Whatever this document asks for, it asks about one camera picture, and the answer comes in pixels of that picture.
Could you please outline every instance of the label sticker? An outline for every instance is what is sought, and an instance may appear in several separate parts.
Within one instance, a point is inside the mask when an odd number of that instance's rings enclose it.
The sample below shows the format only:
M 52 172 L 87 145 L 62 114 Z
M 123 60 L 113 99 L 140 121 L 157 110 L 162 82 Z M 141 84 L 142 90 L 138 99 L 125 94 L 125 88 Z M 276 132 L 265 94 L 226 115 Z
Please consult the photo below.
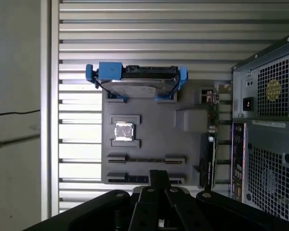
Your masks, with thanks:
M 266 127 L 274 127 L 274 128 L 285 128 L 285 123 L 278 123 L 278 122 L 269 122 L 269 121 L 261 121 L 261 120 L 253 120 L 252 124 L 266 126 Z

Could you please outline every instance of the corrugated metal wall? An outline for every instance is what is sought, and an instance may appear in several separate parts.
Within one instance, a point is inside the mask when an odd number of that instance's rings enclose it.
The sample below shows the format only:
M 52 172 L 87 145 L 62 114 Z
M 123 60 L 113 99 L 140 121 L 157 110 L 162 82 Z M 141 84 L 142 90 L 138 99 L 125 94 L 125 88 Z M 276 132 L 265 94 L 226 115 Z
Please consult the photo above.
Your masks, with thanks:
M 102 101 L 101 92 L 85 81 L 87 63 L 95 68 L 103 60 L 187 65 L 191 79 L 231 80 L 232 65 L 289 34 L 289 1 L 52 4 L 52 145 L 56 140 L 59 144 L 51 153 L 53 215 L 108 190 L 131 192 L 134 187 L 100 182 Z M 229 157 L 229 147 L 223 149 L 220 153 Z M 229 177 L 229 166 L 218 170 L 218 178 L 224 177 Z M 218 187 L 228 190 L 227 185 Z M 197 193 L 197 188 L 190 190 Z

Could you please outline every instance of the fan grille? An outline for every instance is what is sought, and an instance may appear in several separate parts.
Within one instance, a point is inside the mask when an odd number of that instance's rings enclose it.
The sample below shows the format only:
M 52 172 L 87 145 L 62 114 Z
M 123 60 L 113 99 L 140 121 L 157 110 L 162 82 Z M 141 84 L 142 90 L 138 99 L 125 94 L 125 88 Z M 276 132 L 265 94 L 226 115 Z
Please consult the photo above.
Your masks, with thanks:
M 289 59 L 260 69 L 257 99 L 259 116 L 288 116 Z
M 282 155 L 253 148 L 249 160 L 249 192 L 261 210 L 280 218 L 289 218 L 289 168 Z

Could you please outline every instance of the white wall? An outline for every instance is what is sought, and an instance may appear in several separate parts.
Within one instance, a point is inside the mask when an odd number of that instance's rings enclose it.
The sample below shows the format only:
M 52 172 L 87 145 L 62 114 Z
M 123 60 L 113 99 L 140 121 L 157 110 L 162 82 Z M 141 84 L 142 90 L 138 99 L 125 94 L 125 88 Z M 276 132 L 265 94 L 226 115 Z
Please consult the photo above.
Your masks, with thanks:
M 0 113 L 39 109 L 40 1 L 0 0 Z M 39 113 L 0 116 L 0 139 L 33 134 Z M 40 221 L 39 140 L 0 150 L 0 231 Z

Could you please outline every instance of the computer case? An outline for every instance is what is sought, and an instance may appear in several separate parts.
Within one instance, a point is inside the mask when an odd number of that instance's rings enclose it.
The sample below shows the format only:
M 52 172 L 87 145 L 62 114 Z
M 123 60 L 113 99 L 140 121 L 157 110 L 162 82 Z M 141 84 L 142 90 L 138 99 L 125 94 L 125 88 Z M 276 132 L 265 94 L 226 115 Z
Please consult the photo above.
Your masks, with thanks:
M 289 36 L 232 70 L 232 198 L 289 221 Z

